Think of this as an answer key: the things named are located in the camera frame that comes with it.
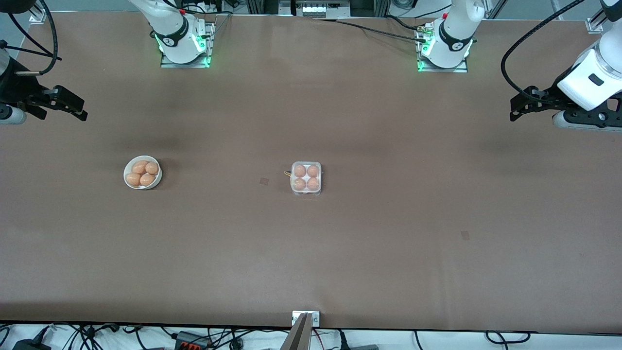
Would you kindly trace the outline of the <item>white round bowl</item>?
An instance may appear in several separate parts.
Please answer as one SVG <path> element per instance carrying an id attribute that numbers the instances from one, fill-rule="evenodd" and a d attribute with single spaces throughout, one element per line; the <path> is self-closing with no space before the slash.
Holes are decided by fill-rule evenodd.
<path id="1" fill-rule="evenodd" d="M 162 178 L 163 178 L 163 170 L 162 170 L 162 167 L 160 166 L 160 164 L 159 164 L 159 163 L 158 163 L 158 165 L 160 166 L 159 173 L 155 176 L 155 177 L 156 177 L 156 178 L 155 178 L 155 181 L 153 182 L 153 184 L 151 184 L 151 186 L 148 186 L 148 187 L 139 186 L 138 188 L 133 188 L 133 187 L 129 186 L 129 185 L 126 183 L 126 180 L 125 180 L 126 175 L 127 175 L 127 174 L 129 174 L 129 173 L 131 173 L 131 167 L 133 166 L 134 162 L 137 162 L 137 161 L 140 161 L 140 160 L 145 160 L 145 161 L 148 161 L 148 162 L 150 162 L 150 161 L 154 161 L 154 162 L 157 162 L 157 163 L 158 163 L 158 161 L 157 161 L 157 159 L 156 159 L 156 158 L 154 158 L 154 157 L 150 157 L 150 156 L 147 156 L 147 155 L 142 155 L 142 156 L 138 156 L 138 157 L 133 158 L 133 159 L 132 159 L 130 162 L 128 162 L 128 163 L 126 164 L 126 166 L 124 167 L 124 171 L 123 171 L 123 179 L 124 179 L 124 182 L 125 182 L 125 184 L 126 184 L 129 188 L 131 188 L 131 189 L 138 189 L 138 190 L 149 190 L 149 189 L 153 189 L 153 188 L 155 188 L 155 187 L 156 187 L 156 186 L 160 183 L 160 181 L 161 181 L 161 180 L 162 180 Z"/>

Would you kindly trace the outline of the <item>black orange power strip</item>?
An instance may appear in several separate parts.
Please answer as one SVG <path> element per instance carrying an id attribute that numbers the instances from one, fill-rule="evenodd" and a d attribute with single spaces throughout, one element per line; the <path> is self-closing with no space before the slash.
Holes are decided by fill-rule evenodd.
<path id="1" fill-rule="evenodd" d="M 190 332 L 178 332 L 175 335 L 174 350 L 208 350 L 212 344 L 209 336 L 200 336 Z"/>

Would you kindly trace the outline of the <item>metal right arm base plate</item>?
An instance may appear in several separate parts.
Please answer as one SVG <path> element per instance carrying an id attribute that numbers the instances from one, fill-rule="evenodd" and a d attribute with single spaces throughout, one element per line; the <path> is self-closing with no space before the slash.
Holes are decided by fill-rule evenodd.
<path id="1" fill-rule="evenodd" d="M 190 39 L 193 42 L 193 48 L 198 51 L 198 55 L 190 62 L 175 63 L 169 59 L 164 53 L 164 49 L 159 47 L 161 51 L 160 66 L 167 69 L 208 69 L 211 65 L 215 24 L 207 22 L 203 24 L 203 28 L 199 30 L 201 35 L 191 34 Z"/>

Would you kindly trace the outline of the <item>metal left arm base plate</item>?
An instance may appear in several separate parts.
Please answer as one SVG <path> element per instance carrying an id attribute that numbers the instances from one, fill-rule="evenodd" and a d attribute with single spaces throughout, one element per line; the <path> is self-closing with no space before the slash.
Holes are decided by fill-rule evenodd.
<path id="1" fill-rule="evenodd" d="M 435 49 L 437 40 L 435 39 L 433 23 L 426 23 L 424 26 L 418 26 L 414 31 L 415 37 L 422 39 L 423 42 L 417 42 L 415 49 L 417 52 L 417 70 L 419 72 L 451 72 L 451 73 L 467 73 L 468 62 L 467 57 L 469 51 L 466 50 L 464 58 L 460 64 L 455 67 L 442 67 L 434 64 L 430 60 L 430 55 Z"/>

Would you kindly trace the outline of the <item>grey terminal block rail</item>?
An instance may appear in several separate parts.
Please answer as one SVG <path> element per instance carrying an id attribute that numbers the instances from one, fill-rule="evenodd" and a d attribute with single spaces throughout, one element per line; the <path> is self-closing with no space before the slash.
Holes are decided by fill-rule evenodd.
<path id="1" fill-rule="evenodd" d="M 306 18 L 348 18 L 349 0 L 278 0 L 278 14 Z"/>

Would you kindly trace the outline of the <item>clear plastic egg box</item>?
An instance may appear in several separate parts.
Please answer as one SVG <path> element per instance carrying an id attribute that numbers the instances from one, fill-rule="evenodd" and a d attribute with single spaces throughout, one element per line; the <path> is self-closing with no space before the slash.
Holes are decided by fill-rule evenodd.
<path id="1" fill-rule="evenodd" d="M 318 180 L 320 181 L 320 184 L 321 184 L 321 185 L 320 185 L 320 189 L 319 189 L 318 191 L 315 191 L 315 192 L 310 192 L 310 191 L 308 191 L 308 189 L 306 188 L 304 191 L 300 191 L 300 192 L 299 192 L 299 191 L 295 191 L 295 190 L 293 189 L 293 182 L 294 182 L 294 179 L 295 179 L 295 178 L 297 178 L 297 177 L 295 177 L 295 176 L 293 175 L 294 166 L 295 166 L 296 164 L 302 164 L 302 165 L 306 166 L 306 168 L 308 168 L 310 165 L 313 165 L 313 164 L 315 164 L 315 165 L 317 165 L 317 166 L 318 166 L 318 168 L 319 168 L 319 175 L 318 175 L 318 177 L 317 177 L 317 178 L 318 178 Z M 296 195 L 307 195 L 307 194 L 308 194 L 308 195 L 320 195 L 321 190 L 322 190 L 322 181 L 323 181 L 323 180 L 322 180 L 322 166 L 321 166 L 321 164 L 320 164 L 319 162 L 316 162 L 316 161 L 295 161 L 295 162 L 293 162 L 293 164 L 291 165 L 291 169 L 290 169 L 289 171 L 286 171 L 285 173 L 286 173 L 286 175 L 288 175 L 288 177 L 290 178 L 290 180 L 289 180 L 289 184 L 290 184 L 291 190 L 292 190 L 292 191 L 293 191 L 293 193 L 295 193 Z M 305 181 L 306 181 L 306 182 L 308 181 L 308 179 L 309 179 L 309 178 L 310 178 L 310 177 L 309 177 L 307 174 L 306 174 L 306 176 L 305 176 L 305 177 L 303 177 L 303 179 L 305 179 Z"/>

